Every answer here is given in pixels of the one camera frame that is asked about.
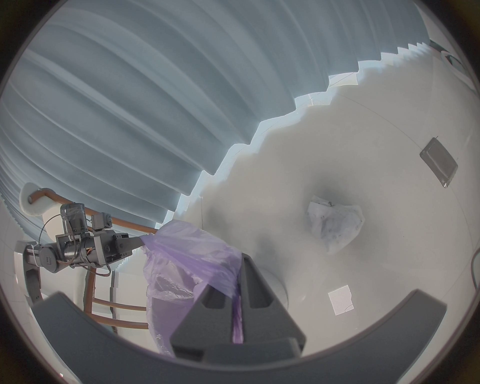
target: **curtain fold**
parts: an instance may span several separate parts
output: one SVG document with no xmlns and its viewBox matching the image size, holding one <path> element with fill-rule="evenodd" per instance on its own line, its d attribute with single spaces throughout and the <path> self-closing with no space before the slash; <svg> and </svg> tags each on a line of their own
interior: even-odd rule
<svg viewBox="0 0 480 384">
<path fill-rule="evenodd" d="M 329 75 L 428 42 L 409 0 L 70 0 L 0 98 L 0 193 L 28 181 L 154 226 Z"/>
</svg>

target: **white floor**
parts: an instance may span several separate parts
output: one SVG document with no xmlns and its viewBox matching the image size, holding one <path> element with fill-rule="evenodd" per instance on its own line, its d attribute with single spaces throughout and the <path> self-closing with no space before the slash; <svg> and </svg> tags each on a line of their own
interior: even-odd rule
<svg viewBox="0 0 480 384">
<path fill-rule="evenodd" d="M 288 311 L 307 336 L 304 355 L 352 337 L 413 289 L 446 302 L 444 321 L 406 383 L 445 343 L 474 295 L 469 262 L 480 238 L 480 114 L 477 97 L 434 53 L 402 53 L 343 80 L 358 78 L 359 85 L 312 96 L 311 103 L 326 105 L 267 124 L 252 146 L 237 150 L 231 168 L 200 183 L 200 197 L 175 217 L 278 277 Z M 447 189 L 419 156 L 435 136 L 459 164 Z M 363 210 L 360 235 L 334 256 L 310 234 L 305 213 L 313 195 Z M 117 302 L 145 305 L 143 263 L 136 254 L 117 269 Z M 346 285 L 354 309 L 335 315 L 328 294 Z M 131 311 L 117 318 L 145 321 Z M 119 334 L 156 350 L 148 331 Z"/>
</svg>

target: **translucent purple bag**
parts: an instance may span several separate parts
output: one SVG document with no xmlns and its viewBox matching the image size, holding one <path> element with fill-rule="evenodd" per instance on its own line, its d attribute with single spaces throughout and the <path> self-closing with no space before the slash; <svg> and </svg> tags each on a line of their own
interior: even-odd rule
<svg viewBox="0 0 480 384">
<path fill-rule="evenodd" d="M 233 298 L 232 341 L 243 342 L 237 276 L 241 252 L 193 224 L 172 220 L 142 236 L 147 256 L 148 329 L 160 353 L 173 356 L 170 336 L 203 289 L 210 285 Z"/>
</svg>

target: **white bag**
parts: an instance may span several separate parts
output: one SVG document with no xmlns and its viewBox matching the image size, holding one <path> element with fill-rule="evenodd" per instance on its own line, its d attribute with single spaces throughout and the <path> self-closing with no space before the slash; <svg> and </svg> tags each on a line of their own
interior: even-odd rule
<svg viewBox="0 0 480 384">
<path fill-rule="evenodd" d="M 358 205 L 333 205 L 317 196 L 308 206 L 312 234 L 322 239 L 328 254 L 335 254 L 347 246 L 365 222 Z"/>
</svg>

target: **plastic bag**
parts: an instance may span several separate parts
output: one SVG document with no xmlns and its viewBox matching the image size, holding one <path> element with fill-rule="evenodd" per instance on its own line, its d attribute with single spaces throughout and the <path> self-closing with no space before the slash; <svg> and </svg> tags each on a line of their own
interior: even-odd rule
<svg viewBox="0 0 480 384">
<path fill-rule="evenodd" d="M 193 224 L 172 220 L 142 236 L 147 256 L 148 328 L 161 353 L 173 356 L 170 336 L 207 285 L 233 298 L 232 341 L 243 341 L 237 275 L 241 252 Z"/>
<path fill-rule="evenodd" d="M 328 254 L 335 254 L 347 246 L 365 222 L 358 205 L 332 204 L 317 196 L 312 198 L 307 212 L 312 234 L 324 242 Z"/>
</svg>

